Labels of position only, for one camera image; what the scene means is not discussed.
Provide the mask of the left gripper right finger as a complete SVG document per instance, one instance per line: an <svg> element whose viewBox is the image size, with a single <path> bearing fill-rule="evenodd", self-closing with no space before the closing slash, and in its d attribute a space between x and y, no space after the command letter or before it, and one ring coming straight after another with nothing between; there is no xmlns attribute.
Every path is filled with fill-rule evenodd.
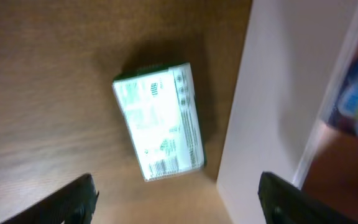
<svg viewBox="0 0 358 224"><path fill-rule="evenodd" d="M263 172L258 197L267 224L357 224L273 172Z"/></svg>

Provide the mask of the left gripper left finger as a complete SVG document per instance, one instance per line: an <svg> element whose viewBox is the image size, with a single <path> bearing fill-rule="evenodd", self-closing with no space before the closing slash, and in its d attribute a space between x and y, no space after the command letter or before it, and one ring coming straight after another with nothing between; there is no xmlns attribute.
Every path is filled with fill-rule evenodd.
<svg viewBox="0 0 358 224"><path fill-rule="evenodd" d="M98 197L92 175L85 173L3 224L90 224Z"/></svg>

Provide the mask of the green white soap box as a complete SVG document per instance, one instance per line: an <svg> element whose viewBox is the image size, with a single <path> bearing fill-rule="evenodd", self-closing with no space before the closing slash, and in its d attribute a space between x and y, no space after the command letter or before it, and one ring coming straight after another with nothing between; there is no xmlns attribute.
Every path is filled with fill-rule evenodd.
<svg viewBox="0 0 358 224"><path fill-rule="evenodd" d="M145 181L206 164L190 63L124 72L112 81Z"/></svg>

